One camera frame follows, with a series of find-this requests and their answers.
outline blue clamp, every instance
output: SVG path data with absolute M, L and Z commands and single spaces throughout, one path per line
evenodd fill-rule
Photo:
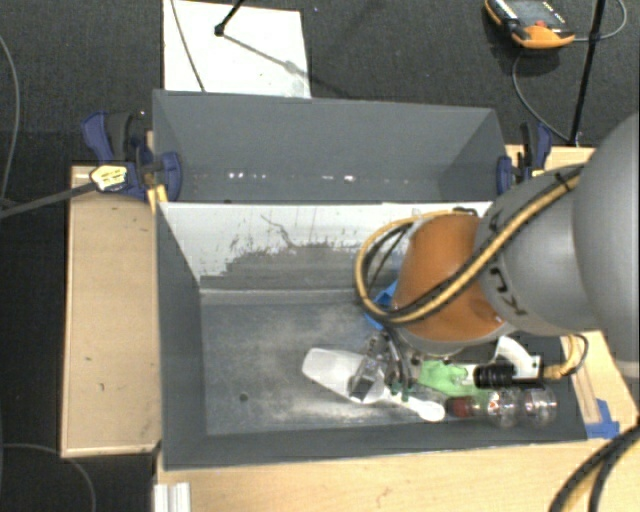
M 396 291 L 396 286 L 398 286 L 397 279 L 384 290 L 382 290 L 378 295 L 376 295 L 376 298 L 373 299 L 373 302 L 375 302 L 379 306 L 382 306 L 383 308 L 388 308 L 389 306 L 391 306 L 391 299 L 393 298 L 393 294 Z M 384 329 L 384 326 L 380 322 L 376 322 L 370 315 L 367 315 L 365 313 L 364 317 L 367 319 L 367 322 L 369 322 L 378 331 L 382 331 Z
M 146 201 L 148 180 L 145 175 L 152 174 L 153 183 L 165 185 L 169 201 L 177 200 L 182 185 L 182 167 L 177 153 L 163 153 L 160 160 L 154 162 L 144 136 L 134 133 L 132 121 L 133 116 L 129 114 L 94 112 L 80 125 L 82 137 L 100 165 L 118 162 L 126 167 L 127 186 L 117 193 Z
M 524 145 L 524 153 L 518 153 L 518 165 L 514 168 L 511 158 L 502 156 L 498 159 L 496 169 L 496 187 L 498 195 L 504 194 L 514 185 L 530 180 L 533 171 L 544 169 L 547 157 L 551 153 L 553 139 L 551 130 L 538 123 L 535 136 L 527 123 L 520 125 Z

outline white card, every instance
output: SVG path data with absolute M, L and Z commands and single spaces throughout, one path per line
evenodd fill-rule
M 174 5 L 207 92 L 311 97 L 299 12 L 241 7 L 224 37 L 216 37 L 214 27 L 230 5 L 184 0 L 174 0 Z M 170 0 L 164 0 L 164 87 L 201 90 Z

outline black microphone stand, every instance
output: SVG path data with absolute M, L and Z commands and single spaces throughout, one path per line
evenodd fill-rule
M 218 25 L 216 25 L 216 28 L 213 30 L 213 33 L 216 36 L 218 37 L 224 36 L 224 29 L 227 26 L 227 23 L 229 23 L 229 21 L 231 20 L 231 18 L 233 18 L 235 13 L 238 12 L 238 9 L 240 9 L 240 6 L 242 6 L 244 2 L 245 0 L 238 0 L 236 4 L 229 11 L 229 14 L 227 14 L 225 18 Z
M 593 54 L 596 51 L 598 41 L 600 41 L 600 24 L 602 23 L 605 4 L 606 0 L 598 0 L 593 14 L 591 32 L 589 33 L 589 49 L 587 50 L 587 57 L 584 63 L 582 81 L 580 82 L 580 92 L 578 93 L 578 102 L 576 103 L 576 111 L 573 116 L 571 135 L 569 136 L 569 142 L 573 143 L 575 146 L 578 145 L 578 128 L 580 126 L 580 118 L 582 117 L 584 98 L 587 94 L 587 86 L 589 85 L 589 75 L 591 74 L 591 65 L 593 64 Z

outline black floor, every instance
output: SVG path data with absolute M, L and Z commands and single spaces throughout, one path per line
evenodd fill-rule
M 581 125 L 597 145 L 638 109 L 639 13 L 626 0 L 628 24 L 600 43 Z M 482 0 L 265 0 L 248 5 L 301 9 L 317 97 L 381 99 L 496 109 L 506 142 L 532 120 L 514 94 L 517 50 L 496 35 Z M 592 2 L 557 0 L 580 35 Z M 603 31 L 622 19 L 609 0 Z M 218 20 L 212 20 L 212 27 Z M 16 201 L 63 190 L 69 167 L 91 153 L 79 122 L 99 110 L 150 111 L 162 85 L 160 0 L 4 0 L 0 35 L 22 88 L 20 133 L 7 197 Z M 538 112 L 568 134 L 586 45 L 522 59 L 521 88 Z M 0 166 L 12 128 L 14 93 L 0 55 Z M 5 443 L 58 444 L 64 326 L 64 205 L 7 219 L 0 226 L 0 407 Z M 90 510 L 82 477 L 56 458 L 4 453 L 0 510 Z M 83 461 L 98 510 L 149 506 L 148 456 Z

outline gray bin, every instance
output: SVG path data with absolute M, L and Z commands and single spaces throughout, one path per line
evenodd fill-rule
M 501 431 L 359 406 L 301 372 L 309 348 L 358 350 L 372 331 L 352 286 L 371 232 L 413 208 L 493 199 L 493 112 L 157 92 L 154 133 L 185 173 L 156 216 L 166 469 L 585 437 L 568 382 L 554 425 Z M 561 359 L 557 340 L 527 343 Z

